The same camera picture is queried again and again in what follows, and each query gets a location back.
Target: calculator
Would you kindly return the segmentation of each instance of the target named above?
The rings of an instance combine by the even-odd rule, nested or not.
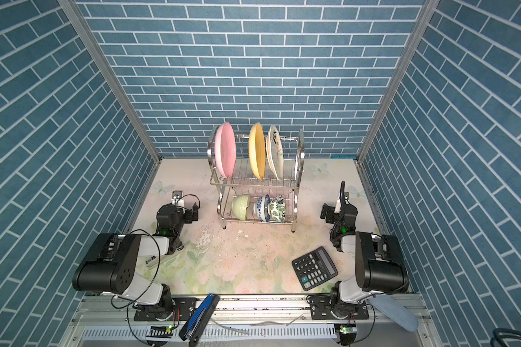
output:
[[[303,290],[310,290],[338,275],[324,247],[298,257],[292,261],[292,266]]]

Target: wire rack shelf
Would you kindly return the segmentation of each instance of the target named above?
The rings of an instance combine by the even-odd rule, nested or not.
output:
[[[284,150],[284,177],[276,179],[274,173],[266,164],[264,179],[253,175],[249,160],[249,135],[236,135],[236,166],[230,178],[224,178],[216,168],[214,156],[214,138],[219,125],[213,127],[207,146],[208,163],[210,165],[210,184],[215,185],[218,191],[218,217],[225,229],[226,222],[237,223],[268,223],[284,224],[292,227],[295,232],[297,225],[297,197],[303,173],[305,147],[303,129],[299,129],[297,136],[281,136]],[[250,208],[247,209],[246,220],[239,220],[232,214],[232,203],[236,196],[249,194]],[[268,194],[271,198],[283,195],[285,200],[285,221],[283,223],[271,220],[261,222],[253,216],[253,206],[259,197]]]

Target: pink plate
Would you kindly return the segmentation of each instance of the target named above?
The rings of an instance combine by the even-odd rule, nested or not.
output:
[[[214,157],[220,174],[229,178],[236,166],[236,136],[228,122],[220,125],[214,140]]]

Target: cable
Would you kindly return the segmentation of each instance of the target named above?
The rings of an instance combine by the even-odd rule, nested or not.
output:
[[[135,333],[133,332],[133,329],[131,328],[131,323],[129,322],[129,306],[126,306],[127,309],[125,310],[125,317],[127,318],[127,326],[129,327],[129,331],[131,332],[131,334],[133,335],[133,337],[139,341],[140,343],[144,344],[144,345],[147,345],[149,347],[154,347],[156,346],[155,343],[153,343],[152,345],[148,344],[148,342],[145,342],[143,340],[141,340],[139,337],[137,337],[137,335],[135,335]]]
[[[185,198],[185,197],[195,197],[197,199],[197,201],[199,201],[199,205],[197,206],[197,209],[200,209],[201,208],[201,200],[199,199],[198,196],[196,196],[195,194],[186,194],[184,196],[182,196],[181,198],[177,199],[175,201],[175,205],[178,204],[178,201],[180,201],[181,199]]]
[[[403,290],[403,288],[407,287],[409,285],[409,282],[405,282],[402,286],[398,287],[398,288],[395,288],[394,290],[392,291],[388,291],[386,293],[382,293],[382,294],[388,294],[388,295],[392,295],[392,294],[396,294],[396,293],[399,293],[400,291]]]
[[[247,331],[247,330],[231,328],[229,326],[225,326],[225,325],[222,325],[222,324],[216,322],[214,319],[211,319],[211,321],[212,321],[212,323],[215,323],[217,326],[219,326],[222,329],[226,329],[226,330],[229,330],[229,331],[234,331],[234,332],[239,333],[239,334],[250,335],[249,331]]]
[[[285,326],[290,326],[290,325],[292,325],[293,322],[295,322],[296,320],[298,320],[302,316],[303,316],[303,314],[301,314],[300,316],[296,317],[295,319],[293,319],[292,321],[290,321],[288,323],[279,323],[279,322],[274,322],[273,320],[265,320],[264,322],[251,324],[251,326],[264,326],[264,325],[285,325]]]
[[[375,307],[374,307],[373,305],[371,305],[371,304],[367,304],[367,306],[368,306],[368,305],[370,305],[370,307],[372,307],[372,316],[373,316],[373,317],[372,317],[372,326],[371,326],[371,328],[370,328],[370,330],[369,330],[367,336],[363,337],[363,338],[362,338],[361,340],[359,340],[359,341],[355,341],[355,342],[353,342],[354,344],[355,344],[355,343],[358,343],[358,342],[361,342],[361,341],[363,341],[363,340],[366,340],[366,339],[370,336],[370,333],[372,333],[372,329],[375,328],[375,322],[376,322],[376,312],[375,312]]]
[[[160,246],[158,245],[158,242],[156,241],[156,239],[154,239],[153,235],[150,235],[150,234],[149,234],[148,232],[146,232],[145,230],[143,230],[143,229],[135,229],[134,231],[130,232],[130,234],[132,234],[132,233],[134,233],[134,232],[144,232],[145,234],[149,235],[149,236],[153,239],[153,241],[154,241],[154,243],[156,244],[157,249],[158,249],[158,259],[159,259],[159,262],[158,262],[158,265],[157,265],[157,270],[156,270],[156,272],[154,273],[153,279],[151,280],[151,282],[149,283],[149,285],[148,285],[148,286],[146,287],[146,289],[141,293],[141,295],[139,295],[136,299],[131,300],[131,301],[129,302],[129,304],[127,304],[127,305],[125,305],[125,306],[118,307],[118,306],[114,305],[114,303],[113,303],[114,295],[112,295],[112,297],[110,298],[110,304],[111,304],[112,307],[114,307],[115,309],[123,309],[123,308],[125,308],[125,309],[126,309],[126,310],[125,310],[125,316],[126,316],[126,318],[127,318],[127,326],[129,327],[129,331],[131,332],[131,334],[133,335],[133,337],[134,337],[137,341],[139,341],[139,342],[141,342],[141,343],[143,343],[143,344],[145,344],[145,345],[147,345],[147,346],[149,346],[149,347],[151,347],[151,346],[154,347],[154,346],[156,346],[155,343],[153,343],[152,345],[150,345],[150,344],[148,344],[147,342],[144,342],[143,340],[141,340],[139,337],[137,337],[137,335],[135,335],[135,333],[133,332],[133,329],[131,328],[131,322],[130,322],[130,320],[129,320],[129,306],[132,305],[133,303],[137,302],[137,300],[139,300],[139,299],[141,298],[141,296],[145,295],[146,291],[149,290],[149,288],[151,287],[151,285],[153,285],[153,282],[154,282],[154,280],[156,279],[156,276],[157,276],[157,274],[158,274],[158,270],[160,269]]]
[[[494,342],[497,342],[501,347],[508,347],[504,339],[512,339],[521,341],[521,331],[497,328],[492,331],[493,337],[490,339],[490,345],[494,347]]]
[[[134,232],[144,232],[146,235],[149,235],[149,236],[153,239],[153,241],[154,241],[154,243],[156,244],[157,249],[158,249],[158,259],[159,259],[159,262],[158,262],[158,265],[157,265],[157,270],[156,270],[156,272],[154,273],[154,276],[153,276],[151,282],[150,282],[149,285],[145,288],[145,290],[141,293],[141,295],[139,295],[136,299],[134,299],[134,300],[130,300],[129,304],[127,304],[127,305],[125,305],[125,306],[118,307],[118,306],[114,305],[114,302],[113,302],[113,300],[114,300],[114,296],[112,296],[112,297],[110,298],[110,304],[112,305],[113,308],[118,309],[118,310],[123,309],[123,308],[126,308],[126,307],[129,307],[131,304],[137,302],[137,300],[139,300],[139,299],[141,298],[141,296],[145,295],[146,291],[149,290],[149,288],[151,287],[151,285],[153,285],[153,282],[154,282],[154,280],[156,279],[156,276],[157,276],[158,271],[159,271],[159,269],[160,269],[160,246],[158,245],[158,242],[154,239],[153,235],[150,235],[148,232],[146,232],[146,231],[143,230],[143,229],[135,229],[134,231],[130,232],[130,234],[132,234],[132,233],[134,233]]]
[[[175,308],[174,308],[174,325],[175,325]],[[177,329],[179,327],[179,307],[178,307],[178,325],[175,325],[173,329]]]

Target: plate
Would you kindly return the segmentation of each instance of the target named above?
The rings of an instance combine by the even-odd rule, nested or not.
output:
[[[266,149],[264,148],[264,133],[260,123],[253,125],[249,133],[249,160],[255,177],[264,179]]]
[[[271,125],[266,137],[266,154],[268,157],[268,166],[276,176],[276,179],[284,179],[284,150],[282,149],[282,141],[276,126]]]
[[[214,157],[220,175],[224,178],[233,175],[236,166],[236,136],[228,122],[220,125],[214,139]]]

